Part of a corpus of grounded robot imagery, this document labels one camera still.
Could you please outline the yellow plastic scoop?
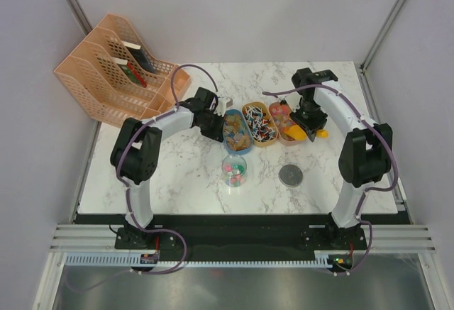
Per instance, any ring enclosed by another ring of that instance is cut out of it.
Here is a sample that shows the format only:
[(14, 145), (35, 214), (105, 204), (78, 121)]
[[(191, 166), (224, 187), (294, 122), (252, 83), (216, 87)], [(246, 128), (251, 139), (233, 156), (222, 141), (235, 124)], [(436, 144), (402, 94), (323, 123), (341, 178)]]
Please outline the yellow plastic scoop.
[[(307, 134), (298, 125), (285, 128), (283, 134), (294, 140), (306, 140), (308, 138)], [(329, 133), (328, 131), (321, 129), (315, 132), (315, 136), (317, 138), (327, 138), (329, 137)]]

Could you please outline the pink gummy tray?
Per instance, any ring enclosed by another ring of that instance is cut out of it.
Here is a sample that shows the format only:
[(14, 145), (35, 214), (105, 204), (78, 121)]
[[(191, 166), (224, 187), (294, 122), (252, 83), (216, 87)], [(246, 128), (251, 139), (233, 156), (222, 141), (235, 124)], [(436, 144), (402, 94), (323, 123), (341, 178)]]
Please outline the pink gummy tray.
[(305, 140), (294, 140), (283, 134), (284, 129), (290, 126), (296, 125), (295, 122), (290, 118), (291, 109), (286, 104), (279, 102), (271, 103), (268, 107), (270, 115), (275, 122), (278, 130), (278, 140), (286, 146), (296, 145), (302, 143)]

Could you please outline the blue candy tray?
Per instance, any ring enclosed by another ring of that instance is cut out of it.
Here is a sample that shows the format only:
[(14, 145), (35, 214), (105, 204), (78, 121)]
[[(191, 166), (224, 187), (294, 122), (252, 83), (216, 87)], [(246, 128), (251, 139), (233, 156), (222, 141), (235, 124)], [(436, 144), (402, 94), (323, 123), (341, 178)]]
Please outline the blue candy tray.
[(229, 154), (244, 155), (253, 147), (250, 129), (239, 110), (227, 110), (223, 123), (223, 143)]

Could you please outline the tan lollipop tray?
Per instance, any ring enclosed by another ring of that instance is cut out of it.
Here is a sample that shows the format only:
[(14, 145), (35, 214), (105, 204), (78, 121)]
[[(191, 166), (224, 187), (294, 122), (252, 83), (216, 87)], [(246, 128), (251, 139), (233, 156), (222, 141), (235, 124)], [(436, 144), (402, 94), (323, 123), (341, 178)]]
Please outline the tan lollipop tray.
[(241, 111), (257, 147), (264, 148), (277, 141), (277, 127), (266, 105), (259, 101), (250, 102)]

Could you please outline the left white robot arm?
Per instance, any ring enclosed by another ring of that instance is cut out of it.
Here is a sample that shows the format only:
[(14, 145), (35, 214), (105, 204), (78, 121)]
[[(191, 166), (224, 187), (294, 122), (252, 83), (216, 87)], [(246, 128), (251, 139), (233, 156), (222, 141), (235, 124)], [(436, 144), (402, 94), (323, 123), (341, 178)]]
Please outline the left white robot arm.
[(116, 232), (116, 249), (148, 249), (155, 242), (156, 232), (148, 227), (154, 216), (150, 179), (157, 169), (161, 142), (193, 127), (204, 137), (222, 142), (224, 115), (232, 105), (231, 98), (199, 88), (193, 97), (163, 114), (123, 122), (110, 156), (116, 177), (126, 188), (126, 223)]

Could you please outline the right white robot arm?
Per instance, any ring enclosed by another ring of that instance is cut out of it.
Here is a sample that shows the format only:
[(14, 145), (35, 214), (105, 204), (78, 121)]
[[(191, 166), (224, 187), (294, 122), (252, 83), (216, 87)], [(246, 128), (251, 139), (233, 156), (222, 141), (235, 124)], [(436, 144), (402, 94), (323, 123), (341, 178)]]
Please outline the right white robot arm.
[(360, 240), (361, 212), (368, 191), (376, 189), (385, 174), (394, 168), (391, 127), (363, 116), (341, 91), (337, 76), (330, 70), (297, 70), (292, 84), (299, 94), (291, 105), (291, 119), (314, 141), (332, 119), (344, 137), (338, 158), (343, 186), (328, 222), (317, 230), (330, 247), (346, 248)]

